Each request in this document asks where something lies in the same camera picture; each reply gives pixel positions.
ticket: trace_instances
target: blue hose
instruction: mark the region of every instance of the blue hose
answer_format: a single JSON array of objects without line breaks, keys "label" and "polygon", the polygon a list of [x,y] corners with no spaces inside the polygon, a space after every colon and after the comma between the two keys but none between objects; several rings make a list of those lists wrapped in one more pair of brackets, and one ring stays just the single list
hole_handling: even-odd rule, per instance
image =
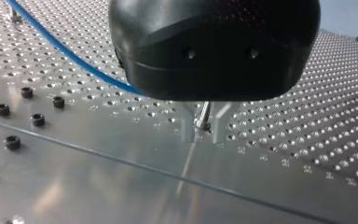
[{"label": "blue hose", "polygon": [[25,18],[33,27],[38,30],[51,44],[53,44],[57,49],[59,49],[64,55],[70,58],[72,61],[77,63],[80,67],[91,72],[96,77],[102,79],[103,81],[112,84],[121,88],[124,91],[129,91],[131,93],[142,95],[139,91],[134,89],[132,86],[129,86],[123,82],[117,81],[114,78],[104,74],[100,70],[94,68],[92,65],[86,63],[77,55],[75,55],[71,50],[69,50],[64,44],[62,44],[56,37],[54,37],[42,24],[40,24],[31,14],[27,12],[16,0],[7,0],[7,2],[16,10],[23,18]]}]

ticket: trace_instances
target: black plastic cover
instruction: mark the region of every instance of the black plastic cover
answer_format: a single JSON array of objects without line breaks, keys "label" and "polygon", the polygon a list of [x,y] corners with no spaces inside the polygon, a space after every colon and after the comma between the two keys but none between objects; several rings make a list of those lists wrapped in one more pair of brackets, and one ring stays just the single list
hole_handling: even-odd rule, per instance
[{"label": "black plastic cover", "polygon": [[318,0],[112,0],[128,81],[177,101],[263,100],[289,91],[310,56]]}]

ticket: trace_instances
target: black knob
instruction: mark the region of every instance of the black knob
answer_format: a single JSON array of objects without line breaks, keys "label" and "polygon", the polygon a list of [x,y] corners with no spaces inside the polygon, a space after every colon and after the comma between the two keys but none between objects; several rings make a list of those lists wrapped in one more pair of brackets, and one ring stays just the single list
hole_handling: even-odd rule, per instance
[{"label": "black knob", "polygon": [[0,116],[5,117],[10,114],[10,107],[5,104],[0,104]]},{"label": "black knob", "polygon": [[11,135],[5,138],[5,146],[9,150],[17,150],[21,146],[21,141],[18,136]]},{"label": "black knob", "polygon": [[42,114],[34,114],[31,116],[31,121],[36,127],[43,126],[45,125],[45,116]]},{"label": "black knob", "polygon": [[56,108],[63,108],[65,106],[65,100],[61,96],[54,96],[53,105]]},{"label": "black knob", "polygon": [[34,91],[29,87],[21,88],[21,96],[24,98],[32,98],[34,96]]}]

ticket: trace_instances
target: reflective metal surface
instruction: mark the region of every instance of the reflective metal surface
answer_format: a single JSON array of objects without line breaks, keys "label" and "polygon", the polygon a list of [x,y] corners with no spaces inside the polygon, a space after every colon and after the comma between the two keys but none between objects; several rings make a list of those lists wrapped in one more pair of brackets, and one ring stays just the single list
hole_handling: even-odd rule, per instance
[{"label": "reflective metal surface", "polygon": [[[21,3],[81,57],[125,80],[107,1]],[[34,97],[24,99],[23,87]],[[56,95],[64,109],[53,106]],[[13,23],[0,1],[0,104],[11,109],[0,117],[0,220],[358,223],[358,44],[346,36],[321,31],[299,83],[241,104],[225,144],[202,131],[190,144],[181,142],[175,102],[103,83],[25,21]],[[36,113],[43,127],[32,124]],[[22,150],[3,148],[9,134]]]}]

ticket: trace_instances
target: gray wall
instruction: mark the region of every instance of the gray wall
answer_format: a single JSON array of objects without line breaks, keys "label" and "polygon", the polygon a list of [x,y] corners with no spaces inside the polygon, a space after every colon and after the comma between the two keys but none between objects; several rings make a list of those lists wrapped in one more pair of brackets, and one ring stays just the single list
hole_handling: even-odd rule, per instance
[{"label": "gray wall", "polygon": [[320,0],[321,28],[340,34],[358,36],[358,0]]}]

